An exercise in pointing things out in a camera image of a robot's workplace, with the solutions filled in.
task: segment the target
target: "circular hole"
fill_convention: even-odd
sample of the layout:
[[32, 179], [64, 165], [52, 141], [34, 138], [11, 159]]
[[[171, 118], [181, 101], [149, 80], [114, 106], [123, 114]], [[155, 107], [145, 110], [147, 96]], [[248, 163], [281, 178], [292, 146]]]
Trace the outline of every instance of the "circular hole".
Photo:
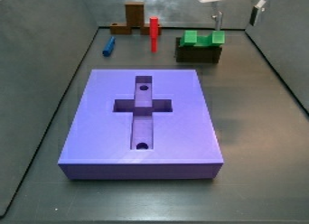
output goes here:
[[149, 144], [146, 144], [145, 142], [138, 143], [137, 149], [149, 149]]
[[141, 85], [141, 90], [147, 90], [149, 86], [147, 85]]

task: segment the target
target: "brown block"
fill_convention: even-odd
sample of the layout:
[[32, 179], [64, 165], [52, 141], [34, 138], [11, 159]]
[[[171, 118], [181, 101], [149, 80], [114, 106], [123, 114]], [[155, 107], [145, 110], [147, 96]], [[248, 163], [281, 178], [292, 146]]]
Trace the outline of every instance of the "brown block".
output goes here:
[[143, 26], [143, 2], [127, 2], [126, 6], [126, 19], [127, 25], [131, 27]]
[[111, 34], [131, 34], [131, 28], [126, 23], [113, 23], [110, 25]]
[[222, 47], [179, 47], [179, 38], [177, 38], [175, 44], [177, 62], [218, 63]]
[[[162, 26], [161, 24], [158, 25], [158, 35], [161, 35], [162, 33]], [[141, 27], [141, 34], [142, 35], [150, 35], [150, 24], [146, 23], [142, 27]]]

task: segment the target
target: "red peg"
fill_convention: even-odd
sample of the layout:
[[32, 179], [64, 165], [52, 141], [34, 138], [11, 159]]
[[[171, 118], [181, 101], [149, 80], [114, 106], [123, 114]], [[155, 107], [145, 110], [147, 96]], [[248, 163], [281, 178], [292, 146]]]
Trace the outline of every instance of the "red peg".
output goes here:
[[151, 52], [157, 52], [158, 18], [150, 17]]

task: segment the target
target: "green block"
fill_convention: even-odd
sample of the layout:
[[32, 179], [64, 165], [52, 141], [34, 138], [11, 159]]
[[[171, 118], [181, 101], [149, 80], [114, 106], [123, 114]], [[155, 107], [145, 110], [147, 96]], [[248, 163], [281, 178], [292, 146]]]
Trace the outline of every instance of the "green block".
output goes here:
[[226, 41], [226, 35], [222, 31], [213, 31], [212, 34], [208, 36], [209, 38], [209, 46], [220, 46]]
[[194, 47], [208, 47], [209, 46], [209, 38], [208, 36], [198, 36], [198, 42]]
[[179, 39], [179, 46], [194, 46], [198, 42], [198, 32], [197, 31], [185, 31]]

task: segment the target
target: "gray wall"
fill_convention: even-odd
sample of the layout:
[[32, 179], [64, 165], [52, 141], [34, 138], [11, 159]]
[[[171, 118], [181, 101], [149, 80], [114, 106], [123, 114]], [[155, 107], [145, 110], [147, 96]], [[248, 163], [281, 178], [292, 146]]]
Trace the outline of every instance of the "gray wall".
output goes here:
[[[214, 28], [212, 4], [201, 4], [198, 0], [85, 0], [99, 26], [125, 23], [126, 1], [145, 2], [145, 20], [157, 15], [166, 27]], [[222, 28], [245, 29], [250, 20], [253, 1], [228, 0], [218, 3], [224, 12]]]
[[0, 216], [95, 32], [82, 0], [0, 1]]
[[246, 32], [309, 111], [309, 0], [270, 0]]

